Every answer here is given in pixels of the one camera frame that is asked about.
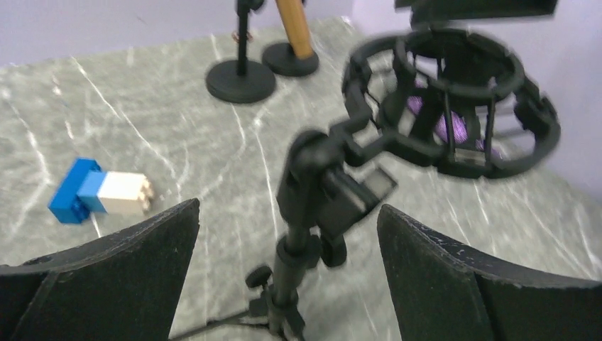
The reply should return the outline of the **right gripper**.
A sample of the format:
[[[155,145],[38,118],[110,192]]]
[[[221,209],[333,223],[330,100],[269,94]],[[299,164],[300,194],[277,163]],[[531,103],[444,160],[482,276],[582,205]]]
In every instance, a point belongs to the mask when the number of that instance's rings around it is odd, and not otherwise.
[[[557,0],[397,0],[395,9],[409,9],[411,24],[448,21],[551,16]]]

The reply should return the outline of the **black round mic stand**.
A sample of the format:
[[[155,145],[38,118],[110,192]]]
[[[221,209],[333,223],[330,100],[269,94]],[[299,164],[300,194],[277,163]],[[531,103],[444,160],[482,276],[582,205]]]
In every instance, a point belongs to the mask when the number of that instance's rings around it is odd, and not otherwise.
[[[236,59],[214,64],[206,74],[206,88],[213,97],[233,104],[252,104],[267,99],[275,91],[274,72],[247,56],[247,45],[251,39],[248,17],[263,4],[263,0],[236,2],[238,28],[233,32],[233,39],[238,46],[238,55]]]
[[[289,43],[274,43],[263,50],[262,63],[277,75],[306,77],[319,68],[319,57],[314,53],[307,59],[299,59]]]

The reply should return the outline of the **black tripod shock mount stand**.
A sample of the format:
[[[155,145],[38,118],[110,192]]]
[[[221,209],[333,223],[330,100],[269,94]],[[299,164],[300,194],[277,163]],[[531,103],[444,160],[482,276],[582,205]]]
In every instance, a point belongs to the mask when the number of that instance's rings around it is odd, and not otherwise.
[[[288,233],[273,266],[246,278],[261,295],[248,309],[181,333],[179,340],[224,325],[302,340],[297,290],[319,261],[346,261],[344,234],[395,188],[377,168],[361,167],[387,152],[421,167],[466,179],[524,173],[557,146],[560,123],[519,58],[479,33],[452,27],[379,36],[350,55],[342,82],[349,118],[328,133],[306,130],[292,143],[277,202]]]

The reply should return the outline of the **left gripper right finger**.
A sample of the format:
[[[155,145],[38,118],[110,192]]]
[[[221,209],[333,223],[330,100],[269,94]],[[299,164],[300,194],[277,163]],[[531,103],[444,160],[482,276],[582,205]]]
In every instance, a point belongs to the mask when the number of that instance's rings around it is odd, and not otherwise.
[[[378,242],[403,340],[600,340],[601,283],[511,263],[384,205]]]

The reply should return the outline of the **gold microphone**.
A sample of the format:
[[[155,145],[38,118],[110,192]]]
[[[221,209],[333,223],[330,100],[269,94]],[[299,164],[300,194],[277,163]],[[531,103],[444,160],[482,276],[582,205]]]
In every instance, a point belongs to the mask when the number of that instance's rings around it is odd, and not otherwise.
[[[304,5],[301,0],[276,0],[283,27],[295,56],[301,60],[314,55]]]

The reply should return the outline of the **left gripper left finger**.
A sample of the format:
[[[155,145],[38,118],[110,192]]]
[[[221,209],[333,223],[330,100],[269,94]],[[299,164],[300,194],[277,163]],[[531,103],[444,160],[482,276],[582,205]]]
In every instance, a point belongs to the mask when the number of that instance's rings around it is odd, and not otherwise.
[[[1,267],[2,340],[166,340],[199,200],[78,247]]]

